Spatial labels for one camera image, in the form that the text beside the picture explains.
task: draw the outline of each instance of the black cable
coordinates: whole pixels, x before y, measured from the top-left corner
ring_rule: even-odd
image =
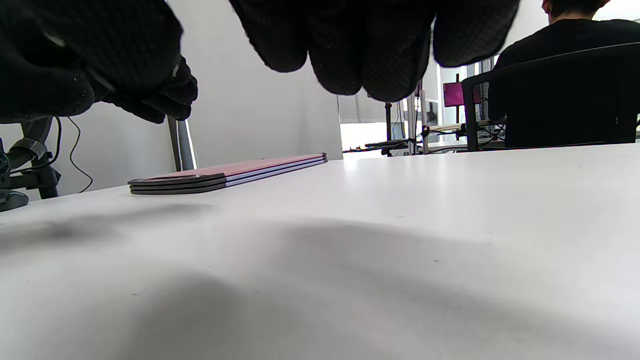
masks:
[[[60,143],[62,142],[62,121],[60,121],[60,118],[57,116],[56,116],[56,121],[58,123],[58,139],[56,140],[56,155],[54,155],[53,159],[51,159],[51,161],[43,165],[38,165],[30,168],[23,168],[22,170],[14,170],[10,172],[9,175],[17,174],[19,172],[24,172],[24,171],[36,170],[38,168],[48,167],[49,165],[56,162],[56,160],[58,159],[58,155],[60,155]]]
[[[76,124],[75,121],[73,121],[73,119],[71,119],[70,117],[67,117],[67,119],[69,119],[69,121],[71,121],[71,124],[73,124],[76,129],[78,130],[78,136],[76,138],[76,143],[74,144],[74,146],[71,148],[71,152],[69,153],[69,162],[71,162],[71,165],[74,166],[74,168],[76,168],[78,171],[80,171],[81,173],[84,174],[84,176],[88,177],[90,182],[89,185],[85,186],[84,189],[82,189],[79,193],[83,193],[85,192],[87,189],[89,189],[89,187],[93,184],[93,178],[91,177],[91,175],[87,174],[86,172],[84,172],[81,168],[79,168],[76,163],[74,163],[74,159],[73,159],[73,155],[74,155],[74,151],[76,150],[76,147],[78,146],[78,142],[80,141],[80,135],[82,134],[82,131],[80,130],[80,127],[78,126],[78,124]]]
[[[399,143],[397,145],[394,146],[377,146],[377,147],[367,147],[364,149],[349,149],[349,150],[345,150],[342,153],[343,154],[351,154],[352,152],[367,152],[367,151],[376,151],[376,150],[399,150],[399,149],[406,149],[406,145],[405,145],[406,141],[403,143]]]
[[[438,135],[455,135],[457,133],[457,131],[453,131],[452,133],[448,133],[446,131],[438,131],[438,130],[431,130],[432,133],[434,134],[438,134]]]
[[[399,123],[402,122],[402,115],[401,115],[401,111],[400,111],[400,102],[397,102],[396,106],[397,106],[397,108],[396,108],[396,122],[395,122],[395,124],[399,124]]]
[[[500,137],[500,133],[504,132],[504,128],[501,127],[501,126],[498,126],[498,125],[496,125],[496,126],[499,129],[497,133],[494,133],[494,132],[491,132],[491,131],[487,130],[486,127],[480,127],[480,128],[478,128],[478,130],[484,131],[485,133],[490,133],[492,136],[495,136],[496,138],[498,138],[498,139],[500,139],[502,141],[506,141],[504,138]]]
[[[502,125],[502,126],[497,125],[497,127],[498,127],[498,129],[500,129],[500,131],[498,131],[498,134],[500,134],[500,133],[505,133],[505,134],[506,134],[506,133],[507,133],[507,132],[504,130],[504,125]],[[507,141],[507,140],[505,140],[505,139],[503,139],[503,138],[501,138],[501,137],[499,137],[499,136],[498,136],[498,139],[502,140],[503,142]]]
[[[3,164],[3,167],[0,168],[0,176],[2,176],[11,169],[11,160],[9,159],[9,155],[5,154],[3,151],[0,151],[0,156],[3,157],[3,160],[6,163],[6,168],[4,167],[4,164]]]
[[[482,143],[482,144],[478,145],[478,147],[487,146],[492,141],[493,141],[493,138],[491,140],[487,141],[486,143]],[[468,150],[468,146],[443,147],[443,148],[438,149],[438,150],[429,151],[429,152],[425,153],[425,155],[435,154],[436,152],[445,151],[445,150]]]

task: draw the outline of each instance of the metal pole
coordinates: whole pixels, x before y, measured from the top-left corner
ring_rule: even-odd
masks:
[[[167,116],[176,171],[193,170],[197,168],[187,121],[188,120],[177,121]]]
[[[420,109],[422,110],[422,128],[427,126],[427,97],[424,90],[420,90]],[[429,152],[429,135],[425,138],[422,136],[422,152],[426,154]]]
[[[408,145],[409,145],[409,155],[415,155],[416,153],[416,145],[415,145],[415,130],[417,127],[417,119],[415,118],[415,92],[412,93],[411,95],[409,95],[409,97],[406,98],[406,102],[407,102],[407,125],[409,127],[409,132],[407,134],[407,138],[408,139],[413,139],[409,140]]]
[[[391,104],[388,102],[385,104],[385,110],[387,111],[387,141],[391,141],[392,132],[391,132]]]
[[[468,80],[463,81],[462,92],[465,99],[465,113],[467,115],[467,149],[469,151],[478,151],[478,124],[476,122],[473,82],[469,82]]]

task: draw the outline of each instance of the gloved hand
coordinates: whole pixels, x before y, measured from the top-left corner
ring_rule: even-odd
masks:
[[[78,115],[94,101],[186,119],[197,82],[181,34],[163,0],[2,0],[0,122]]]
[[[198,97],[198,81],[182,58],[174,76],[160,89],[141,99],[122,92],[111,92],[93,83],[97,100],[109,102],[133,115],[162,124],[165,114],[175,120],[186,120],[191,115],[191,103]]]
[[[14,0],[0,1],[0,123],[74,116],[94,101],[76,57]]]
[[[427,68],[431,24],[435,60],[458,67],[504,45],[519,0],[230,0],[265,64],[298,70],[311,58],[334,94],[361,87],[395,102]]]

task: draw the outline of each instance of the desk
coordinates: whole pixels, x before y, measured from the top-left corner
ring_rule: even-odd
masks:
[[[35,202],[0,215],[0,359],[640,359],[639,183],[630,144]]]

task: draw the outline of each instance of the chair backrest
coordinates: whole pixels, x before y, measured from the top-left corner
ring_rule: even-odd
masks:
[[[482,83],[500,88],[500,99],[493,100],[506,112],[506,147],[634,142],[639,59],[640,42],[612,45],[464,80],[469,151],[478,151],[473,87]]]

